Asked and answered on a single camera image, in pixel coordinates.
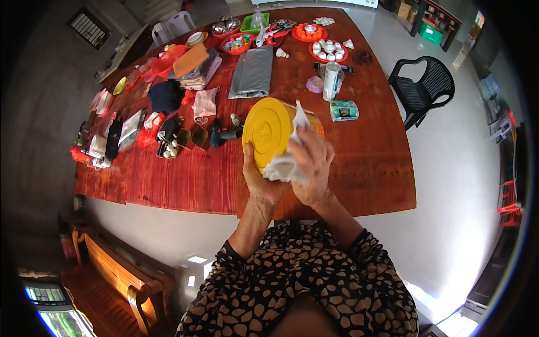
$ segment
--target black plastic chair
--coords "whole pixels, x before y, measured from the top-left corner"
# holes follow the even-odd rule
[[[403,65],[419,64],[422,61],[427,61],[427,69],[418,82],[398,75]],[[417,60],[397,61],[388,81],[406,110],[404,121],[406,130],[414,124],[418,127],[430,109],[446,105],[455,96],[455,82],[449,69],[440,60],[430,56],[422,56]],[[434,103],[443,95],[448,95],[449,98],[443,102]]]

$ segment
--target yellow lid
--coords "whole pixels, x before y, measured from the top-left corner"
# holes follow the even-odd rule
[[[254,149],[254,164],[260,173],[277,155],[286,152],[288,138],[292,134],[296,111],[285,106],[275,98],[259,100],[247,115],[245,120],[242,144],[245,153],[245,143],[251,143]]]

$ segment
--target red wooden table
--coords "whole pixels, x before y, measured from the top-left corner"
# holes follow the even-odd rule
[[[314,58],[307,50],[309,44],[287,35],[282,45],[290,58],[274,58],[270,96],[294,103],[300,99],[302,106],[316,113],[321,120],[326,138],[334,145],[336,156],[331,166],[330,186],[339,200],[354,216],[402,211],[416,207],[416,190],[410,148],[400,113],[387,79],[356,25],[340,9],[295,8],[270,11],[270,19],[292,19],[298,23],[312,22],[315,17],[327,16],[335,24],[326,26],[329,38],[344,41],[351,38],[355,51],[368,51],[373,55],[372,64],[357,65],[353,62],[355,51],[343,62],[354,66],[354,74],[346,74],[339,100],[353,100],[360,109],[356,121],[332,122],[329,103],[321,94],[309,92],[305,83],[317,75],[313,71]],[[210,26],[197,31],[210,35],[206,47],[218,49],[220,39],[211,34]],[[185,43],[192,33],[169,43]],[[130,67],[107,78],[109,89],[150,56],[157,56],[163,47],[151,51]],[[259,99],[228,100],[228,92],[238,56],[223,55],[223,63],[206,88],[221,86],[217,93],[217,117],[230,125],[230,114],[245,119],[248,107]],[[157,78],[153,84],[162,81]],[[124,119],[141,108],[151,108],[142,93],[146,83],[139,80],[131,89],[116,96],[111,112],[118,112]],[[185,116],[183,127],[194,131],[190,106],[182,106],[172,118]],[[96,117],[89,122],[102,132],[109,117]],[[212,119],[204,125],[210,129]],[[248,190],[241,174],[243,154],[241,141],[228,141],[222,147],[208,151],[194,148],[183,150],[175,160],[155,156],[157,144],[140,148],[137,144],[119,153],[108,169],[95,171],[82,163],[77,164],[75,193],[118,203],[135,203],[159,208],[241,216],[248,198]],[[308,219],[317,215],[304,207],[289,192],[281,201],[275,219]]]

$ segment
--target green box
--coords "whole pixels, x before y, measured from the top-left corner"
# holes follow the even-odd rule
[[[266,26],[267,26],[268,23],[270,23],[270,13],[264,13],[263,16],[264,16],[264,21],[266,22]],[[252,34],[260,33],[259,28],[258,29],[249,29],[249,28],[251,28],[251,20],[252,19],[253,19],[252,15],[246,16],[243,19],[243,25],[241,25],[241,28],[239,29],[239,31],[242,32],[242,33],[252,33]]]
[[[437,31],[435,28],[429,26],[425,23],[425,21],[421,22],[421,28],[419,29],[419,35],[421,35],[422,38],[429,40],[430,42],[434,43],[435,45],[439,46],[441,43],[442,37],[444,37],[444,34]]]

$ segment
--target elderly woman's hand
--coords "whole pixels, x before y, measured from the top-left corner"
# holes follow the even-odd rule
[[[333,196],[328,188],[328,177],[335,151],[333,146],[310,126],[305,129],[298,127],[298,136],[303,145],[290,140],[288,149],[298,161],[308,182],[291,182],[291,185],[301,203],[316,210],[318,205],[330,202]]]
[[[275,206],[290,188],[287,183],[262,178],[254,165],[253,146],[250,143],[245,144],[243,176],[251,194],[249,199],[256,204]]]

